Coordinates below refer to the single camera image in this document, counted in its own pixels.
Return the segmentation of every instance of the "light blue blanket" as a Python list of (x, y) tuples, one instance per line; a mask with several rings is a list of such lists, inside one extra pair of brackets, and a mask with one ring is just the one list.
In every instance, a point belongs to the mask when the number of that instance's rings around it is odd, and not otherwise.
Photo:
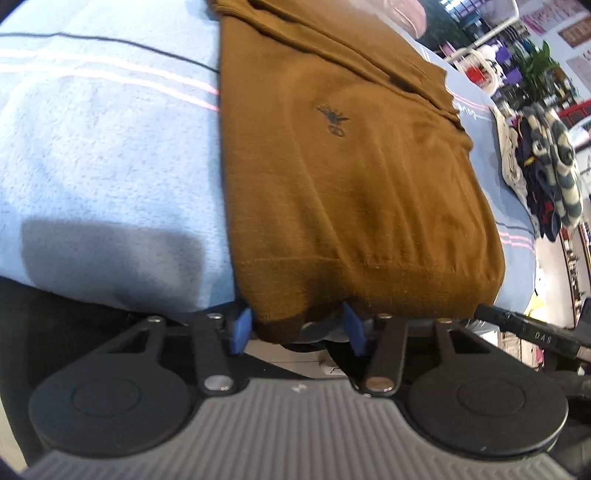
[[(162, 314), (234, 299), (218, 42), (204, 0), (28, 0), (0, 25), (0, 275)], [(533, 235), (502, 181), (490, 99), (455, 71), (448, 87), (504, 244), (497, 303), (523, 311)]]

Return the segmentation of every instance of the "folded sweater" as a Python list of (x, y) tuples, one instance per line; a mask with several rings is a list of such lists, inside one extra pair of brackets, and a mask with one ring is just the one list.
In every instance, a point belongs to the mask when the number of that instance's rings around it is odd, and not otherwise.
[(505, 264), (445, 72), (343, 0), (216, 0), (230, 251), (259, 335), (473, 314)]

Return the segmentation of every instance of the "bolt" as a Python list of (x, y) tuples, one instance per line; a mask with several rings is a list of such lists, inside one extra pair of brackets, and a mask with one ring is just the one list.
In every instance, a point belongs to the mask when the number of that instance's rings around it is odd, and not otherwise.
[(210, 391), (227, 392), (233, 387), (234, 380), (227, 375), (212, 375), (205, 379), (203, 385)]
[(394, 389), (394, 382), (387, 377), (369, 377), (365, 381), (365, 388), (373, 393), (386, 393)]

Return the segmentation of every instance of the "black embroidery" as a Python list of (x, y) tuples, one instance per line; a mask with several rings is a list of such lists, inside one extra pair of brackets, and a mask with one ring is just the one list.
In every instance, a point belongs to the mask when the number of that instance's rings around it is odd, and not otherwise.
[(348, 118), (343, 116), (342, 113), (333, 110), (328, 105), (317, 106), (316, 108), (322, 112), (329, 121), (329, 132), (337, 137), (344, 137), (345, 131), (341, 128), (340, 124), (345, 120), (348, 120)]

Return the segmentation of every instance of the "green plant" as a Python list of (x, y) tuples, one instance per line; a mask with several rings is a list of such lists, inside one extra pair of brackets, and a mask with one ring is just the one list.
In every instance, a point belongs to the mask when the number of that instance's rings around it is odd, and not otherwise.
[(542, 48), (533, 46), (529, 56), (523, 55), (517, 49), (513, 56), (517, 68), (523, 77), (523, 89), (532, 102), (539, 102), (554, 93), (554, 82), (550, 70), (556, 68), (556, 63), (550, 57), (550, 46), (544, 42)]

